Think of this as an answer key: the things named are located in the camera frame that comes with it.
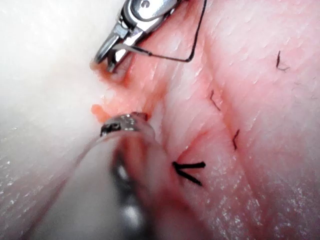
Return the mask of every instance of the pink skin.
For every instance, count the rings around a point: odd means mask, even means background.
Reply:
[[[98,134],[95,103],[111,116],[151,114],[168,165],[206,162],[193,172],[204,187],[177,186],[214,238],[320,235],[318,1],[209,0],[192,62],[133,55],[109,86],[88,64],[114,24],[106,9],[121,3],[33,1],[0,13],[1,237],[23,235]],[[187,56],[201,6],[184,2],[141,46]]]

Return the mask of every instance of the skin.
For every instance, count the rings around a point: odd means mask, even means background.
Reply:
[[[192,62],[131,55],[110,76],[89,63],[121,6],[1,3],[0,236],[23,236],[100,122],[131,111],[151,115],[168,165],[206,162],[202,188],[179,187],[213,238],[319,236],[320,3],[209,0]],[[201,7],[141,47],[187,56]]]

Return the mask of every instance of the metal instrument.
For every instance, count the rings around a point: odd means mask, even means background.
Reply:
[[[118,21],[104,41],[94,61],[107,59],[107,70],[112,72],[129,51],[113,49],[117,44],[135,46],[155,31],[170,16],[182,0],[126,0]]]

